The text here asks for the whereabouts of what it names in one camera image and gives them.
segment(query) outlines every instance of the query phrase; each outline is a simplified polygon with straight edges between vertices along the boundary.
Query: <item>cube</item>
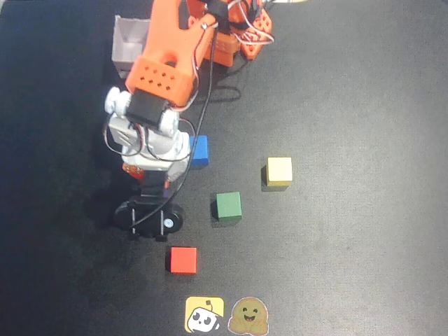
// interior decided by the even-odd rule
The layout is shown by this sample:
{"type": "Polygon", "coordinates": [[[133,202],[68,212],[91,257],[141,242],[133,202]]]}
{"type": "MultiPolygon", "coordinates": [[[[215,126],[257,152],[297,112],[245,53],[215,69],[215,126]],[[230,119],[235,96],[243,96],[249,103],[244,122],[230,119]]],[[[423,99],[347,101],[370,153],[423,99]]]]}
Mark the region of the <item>cube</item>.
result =
{"type": "Polygon", "coordinates": [[[217,194],[216,206],[218,208],[218,220],[236,221],[242,218],[241,196],[239,192],[226,192],[217,194]]]}
{"type": "MultiPolygon", "coordinates": [[[[190,148],[193,148],[195,138],[190,136],[190,148]]],[[[207,135],[199,135],[197,137],[197,144],[193,160],[193,166],[208,166],[209,165],[209,138],[207,135]]]]}
{"type": "Polygon", "coordinates": [[[268,187],[286,187],[293,181],[293,163],[290,157],[267,159],[266,182],[268,187]]]}
{"type": "Polygon", "coordinates": [[[171,273],[196,274],[197,248],[171,247],[171,273]]]}

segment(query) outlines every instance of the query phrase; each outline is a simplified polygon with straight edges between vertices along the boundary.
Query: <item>blue cube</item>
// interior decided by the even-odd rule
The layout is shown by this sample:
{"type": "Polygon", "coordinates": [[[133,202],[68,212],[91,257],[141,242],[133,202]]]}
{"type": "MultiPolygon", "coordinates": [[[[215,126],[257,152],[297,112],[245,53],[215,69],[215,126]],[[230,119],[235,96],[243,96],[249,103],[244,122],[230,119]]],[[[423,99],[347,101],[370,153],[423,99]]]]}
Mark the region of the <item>blue cube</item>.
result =
{"type": "MultiPolygon", "coordinates": [[[[190,148],[193,148],[194,140],[195,138],[190,136],[190,148]]],[[[209,162],[209,138],[207,135],[199,135],[191,164],[193,166],[208,166],[209,162]]]]}

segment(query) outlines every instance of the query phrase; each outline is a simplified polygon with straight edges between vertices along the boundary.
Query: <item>orange 3d printed part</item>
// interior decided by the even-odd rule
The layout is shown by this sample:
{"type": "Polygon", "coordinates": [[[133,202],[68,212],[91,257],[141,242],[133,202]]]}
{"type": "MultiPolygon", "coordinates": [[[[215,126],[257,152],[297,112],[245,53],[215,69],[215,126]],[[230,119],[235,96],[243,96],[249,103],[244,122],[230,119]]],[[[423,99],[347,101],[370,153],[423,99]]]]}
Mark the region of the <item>orange 3d printed part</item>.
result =
{"type": "Polygon", "coordinates": [[[215,18],[206,14],[191,28],[179,28],[181,0],[154,0],[145,49],[126,80],[127,89],[149,92],[176,106],[187,104],[195,73],[192,66],[196,50],[200,66],[211,42],[214,29],[207,27],[215,18]]]}

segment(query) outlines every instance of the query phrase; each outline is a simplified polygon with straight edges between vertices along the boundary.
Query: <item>smiling face sticker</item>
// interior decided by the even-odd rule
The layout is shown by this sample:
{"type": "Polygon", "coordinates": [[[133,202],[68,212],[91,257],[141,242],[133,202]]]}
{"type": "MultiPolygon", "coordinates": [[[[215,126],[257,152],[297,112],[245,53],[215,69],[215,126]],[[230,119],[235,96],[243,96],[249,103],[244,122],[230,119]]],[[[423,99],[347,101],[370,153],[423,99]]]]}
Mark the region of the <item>smiling face sticker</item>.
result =
{"type": "Polygon", "coordinates": [[[223,324],[224,301],[220,297],[189,297],[185,303],[185,330],[213,333],[223,324]]]}
{"type": "Polygon", "coordinates": [[[245,297],[238,301],[232,310],[228,329],[238,335],[263,336],[269,332],[267,308],[256,297],[245,297]]]}

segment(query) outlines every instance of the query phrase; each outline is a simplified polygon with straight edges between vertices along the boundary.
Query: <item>red cube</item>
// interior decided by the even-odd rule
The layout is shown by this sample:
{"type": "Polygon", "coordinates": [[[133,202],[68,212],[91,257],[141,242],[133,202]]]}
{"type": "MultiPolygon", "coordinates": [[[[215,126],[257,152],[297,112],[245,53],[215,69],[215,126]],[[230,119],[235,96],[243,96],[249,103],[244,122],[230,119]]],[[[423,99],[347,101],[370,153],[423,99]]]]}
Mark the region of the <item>red cube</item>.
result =
{"type": "Polygon", "coordinates": [[[171,273],[196,274],[197,248],[171,247],[171,273]]]}

